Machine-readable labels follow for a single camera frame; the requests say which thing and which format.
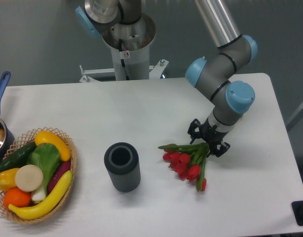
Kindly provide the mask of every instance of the blue pot handle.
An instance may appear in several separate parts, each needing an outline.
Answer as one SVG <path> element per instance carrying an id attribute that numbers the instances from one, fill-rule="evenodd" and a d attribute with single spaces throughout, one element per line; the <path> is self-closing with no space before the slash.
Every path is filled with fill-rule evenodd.
<path id="1" fill-rule="evenodd" d="M 4 90 L 8 85 L 10 77 L 11 77 L 10 72 L 4 72 L 1 76 L 1 79 L 0 79 L 0 103 L 1 103 L 1 98 L 4 93 Z"/>

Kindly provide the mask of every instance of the toy banana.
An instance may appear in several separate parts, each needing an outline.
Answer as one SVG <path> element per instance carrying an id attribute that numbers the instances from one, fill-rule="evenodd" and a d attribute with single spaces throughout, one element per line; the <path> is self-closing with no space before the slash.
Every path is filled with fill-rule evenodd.
<path id="1" fill-rule="evenodd" d="M 72 178 L 73 174 L 70 170 L 68 170 L 59 179 L 52 192 L 39 204 L 29 207 L 16 207 L 9 204 L 9 209 L 17 214 L 20 218 L 25 220 L 33 220 L 42 217 L 49 213 L 59 203 L 66 193 Z"/>

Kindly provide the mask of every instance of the cooking pot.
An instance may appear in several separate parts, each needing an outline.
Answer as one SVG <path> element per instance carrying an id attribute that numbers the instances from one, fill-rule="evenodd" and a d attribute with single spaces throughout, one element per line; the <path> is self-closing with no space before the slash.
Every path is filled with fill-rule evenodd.
<path id="1" fill-rule="evenodd" d="M 0 79 L 0 104 L 1 104 L 2 95 L 4 93 L 5 88 L 7 87 L 10 77 L 11 77 L 10 72 L 4 72 L 1 76 L 1 79 Z M 4 121 L 0 118 L 0 163 L 2 161 L 2 158 L 4 157 L 4 154 L 10 148 L 10 145 L 13 144 L 13 141 L 14 141 L 13 134 L 7 128 Z"/>

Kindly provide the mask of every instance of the ribbed cylinder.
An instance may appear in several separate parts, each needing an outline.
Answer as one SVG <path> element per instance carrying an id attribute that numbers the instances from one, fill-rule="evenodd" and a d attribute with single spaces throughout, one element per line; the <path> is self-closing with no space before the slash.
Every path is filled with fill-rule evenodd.
<path id="1" fill-rule="evenodd" d="M 139 185 L 141 181 L 141 171 L 139 163 L 137 163 L 136 167 L 129 172 L 128 174 L 113 174 L 109 172 L 110 178 L 114 187 L 121 192 L 130 192 Z"/>
<path id="2" fill-rule="evenodd" d="M 104 163 L 114 187 L 121 192 L 134 190 L 141 181 L 138 154 L 124 142 L 115 143 L 104 155 Z"/>

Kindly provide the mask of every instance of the blue joint cap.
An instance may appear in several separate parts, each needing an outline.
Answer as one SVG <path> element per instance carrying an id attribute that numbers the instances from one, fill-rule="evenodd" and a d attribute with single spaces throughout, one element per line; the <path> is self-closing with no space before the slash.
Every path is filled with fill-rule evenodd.
<path id="1" fill-rule="evenodd" d="M 193 87 L 196 87 L 205 64 L 206 60 L 204 58 L 198 58 L 188 67 L 186 71 L 186 79 Z"/>
<path id="2" fill-rule="evenodd" d="M 244 35 L 243 36 L 250 44 L 250 48 L 251 48 L 251 56 L 250 56 L 250 60 L 249 61 L 252 61 L 255 56 L 257 55 L 258 53 L 258 45 L 257 45 L 257 42 L 251 38 L 250 36 L 247 36 L 247 35 Z"/>
<path id="3" fill-rule="evenodd" d="M 100 33 L 97 31 L 97 29 L 94 27 L 94 25 L 91 23 L 89 18 L 86 16 L 84 11 L 81 9 L 81 7 L 77 7 L 75 10 L 75 14 L 77 16 L 77 19 L 83 29 L 92 37 L 98 37 Z"/>
<path id="4" fill-rule="evenodd" d="M 233 111 L 244 114 L 255 100 L 253 88 L 240 80 L 234 81 L 226 88 L 226 101 Z"/>

